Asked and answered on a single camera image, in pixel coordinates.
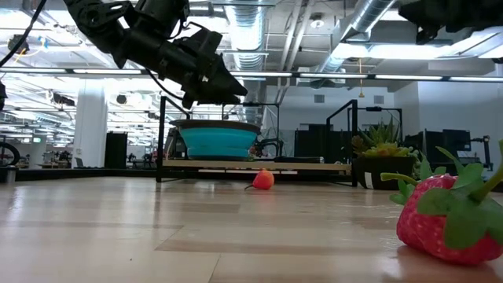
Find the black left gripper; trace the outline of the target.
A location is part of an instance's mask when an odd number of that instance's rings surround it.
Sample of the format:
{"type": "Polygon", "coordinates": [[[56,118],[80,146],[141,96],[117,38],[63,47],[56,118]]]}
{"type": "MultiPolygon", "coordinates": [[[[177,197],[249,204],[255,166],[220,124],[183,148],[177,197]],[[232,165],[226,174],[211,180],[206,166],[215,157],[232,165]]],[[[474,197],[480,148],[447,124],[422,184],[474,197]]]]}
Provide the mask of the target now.
{"type": "Polygon", "coordinates": [[[248,90],[226,68],[221,55],[216,53],[222,35],[200,29],[190,37],[166,40],[165,75],[182,86],[182,107],[198,105],[235,105],[238,96],[248,90]]]}

